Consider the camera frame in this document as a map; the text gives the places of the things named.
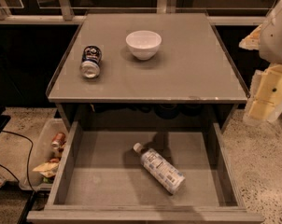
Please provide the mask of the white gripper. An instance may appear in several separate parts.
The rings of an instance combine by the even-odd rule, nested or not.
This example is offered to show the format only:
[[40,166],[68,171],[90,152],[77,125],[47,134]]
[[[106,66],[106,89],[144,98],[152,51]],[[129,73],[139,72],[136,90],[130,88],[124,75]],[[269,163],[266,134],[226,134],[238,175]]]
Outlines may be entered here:
[[240,41],[239,47],[259,50],[260,56],[271,63],[253,75],[243,121],[248,125],[274,122],[282,114],[282,0],[262,25]]

